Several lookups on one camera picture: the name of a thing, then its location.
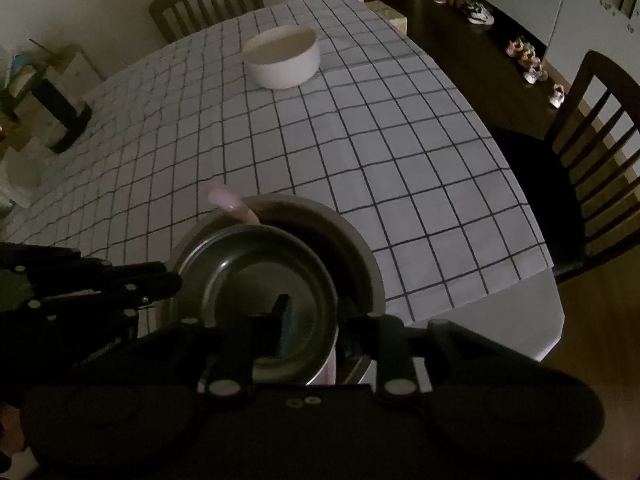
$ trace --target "pink spoon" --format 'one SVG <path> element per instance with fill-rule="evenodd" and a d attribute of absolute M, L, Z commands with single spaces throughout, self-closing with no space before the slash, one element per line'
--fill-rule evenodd
<path fill-rule="evenodd" d="M 248 225 L 260 225 L 260 220 L 249 206 L 221 182 L 211 181 L 207 198 L 214 206 L 224 210 L 239 222 Z"/>

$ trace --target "chair seat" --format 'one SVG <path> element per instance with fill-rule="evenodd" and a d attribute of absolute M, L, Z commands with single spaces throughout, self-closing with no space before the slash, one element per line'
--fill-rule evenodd
<path fill-rule="evenodd" d="M 584 265 L 584 219 L 569 175 L 542 140 L 489 128 L 520 184 L 561 276 Z"/>

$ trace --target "dining table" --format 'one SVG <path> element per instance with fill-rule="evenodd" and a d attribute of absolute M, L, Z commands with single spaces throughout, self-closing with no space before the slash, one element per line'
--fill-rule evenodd
<path fill-rule="evenodd" d="M 260 88 L 242 45 L 289 24 L 316 32 L 319 70 L 295 88 Z M 32 205 L 1 221 L 2 240 L 167 262 L 213 209 L 211 180 L 241 196 L 295 194 L 357 229 L 386 311 L 405 324 L 443 317 L 535 359 L 559 340 L 553 263 L 508 162 L 437 63 L 364 3 L 253 10 L 84 98 L 87 130 L 47 155 Z M 153 330 L 151 314 L 143 322 Z"/>

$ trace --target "white bowl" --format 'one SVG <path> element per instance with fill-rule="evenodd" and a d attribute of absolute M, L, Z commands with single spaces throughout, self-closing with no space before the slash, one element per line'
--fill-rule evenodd
<path fill-rule="evenodd" d="M 301 85 L 320 66 L 318 37 L 301 25 L 265 30 L 246 42 L 241 55 L 253 80 L 273 90 Z"/>

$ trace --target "gray bowl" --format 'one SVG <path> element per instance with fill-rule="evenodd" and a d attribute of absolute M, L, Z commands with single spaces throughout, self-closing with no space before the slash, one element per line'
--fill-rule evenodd
<path fill-rule="evenodd" d="M 349 303 L 356 314 L 384 314 L 385 292 L 376 259 L 359 232 L 327 206 L 299 196 L 265 194 L 244 199 L 263 224 L 294 235 L 320 258 L 331 276 L 338 300 Z M 239 223 L 220 210 L 202 218 L 174 248 L 168 268 L 178 270 L 203 240 Z M 185 312 L 159 309 L 158 325 L 189 317 Z M 357 383 L 369 367 L 369 358 L 338 355 L 337 383 Z"/>
<path fill-rule="evenodd" d="M 196 317 L 230 328 L 290 298 L 286 351 L 256 359 L 258 383 L 307 383 L 324 365 L 337 331 L 334 284 L 322 261 L 295 236 L 272 226 L 234 225 L 197 244 L 175 269 L 182 287 L 165 306 L 172 319 Z"/>

